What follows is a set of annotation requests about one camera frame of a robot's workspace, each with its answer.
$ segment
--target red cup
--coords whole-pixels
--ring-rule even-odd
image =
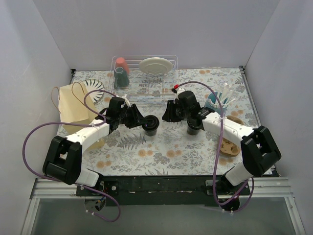
[[[118,57],[115,61],[115,67],[122,67],[127,74],[129,74],[129,67],[126,60],[123,57]]]

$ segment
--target black and white striped plate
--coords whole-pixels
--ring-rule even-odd
[[[87,79],[82,81],[88,92],[94,91],[94,90],[104,90],[104,85],[102,82],[100,82],[97,79]],[[104,92],[93,92],[90,94],[91,100],[93,103],[97,103],[104,95]]]

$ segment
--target paper bag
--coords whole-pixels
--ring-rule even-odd
[[[60,87],[59,112],[61,122],[90,124],[94,120],[97,114],[84,106],[84,97],[87,93],[87,89],[82,83]],[[86,98],[86,103],[91,109],[95,110],[89,95]],[[69,125],[63,125],[63,127],[69,135],[83,128]]]

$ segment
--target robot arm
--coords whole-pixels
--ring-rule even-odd
[[[106,123],[85,127],[66,137],[53,138],[43,166],[44,174],[68,185],[83,184],[93,187],[98,181],[99,174],[82,168],[82,154],[88,147],[112,133],[120,124],[130,129],[142,126],[144,130],[150,131],[148,120],[141,115],[136,105],[130,105],[127,99],[113,97],[109,107],[100,113],[103,114],[105,111]],[[97,116],[91,125],[102,122],[103,118]]]
[[[175,101],[168,100],[162,119],[167,122],[186,119],[192,130],[220,134],[221,116],[212,109],[201,108],[191,91],[179,90]],[[224,119],[223,137],[241,147],[243,161],[221,177],[217,182],[219,190],[233,192],[238,184],[250,177],[262,176],[281,158],[272,135],[264,126],[254,129]]]

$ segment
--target wire dish rack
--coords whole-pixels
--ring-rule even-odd
[[[114,88],[115,62],[118,57],[125,58],[130,69],[129,86],[125,88]],[[147,58],[161,57],[171,61],[172,70],[167,74],[145,74],[139,69],[139,63]],[[166,101],[173,99],[175,95],[171,89],[178,81],[178,60],[175,55],[146,55],[146,56],[114,56],[111,64],[111,75],[108,91],[122,96],[127,94],[128,100],[136,105],[166,105]]]

